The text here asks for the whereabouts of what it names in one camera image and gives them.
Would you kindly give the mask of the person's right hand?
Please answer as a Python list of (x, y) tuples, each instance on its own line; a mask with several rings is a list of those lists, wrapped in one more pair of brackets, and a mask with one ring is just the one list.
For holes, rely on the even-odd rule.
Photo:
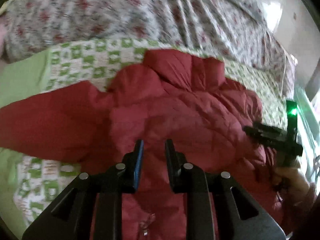
[(281, 198), (290, 205), (311, 205), (315, 202), (315, 185), (307, 180), (299, 161), (291, 166), (276, 166), (272, 181)]

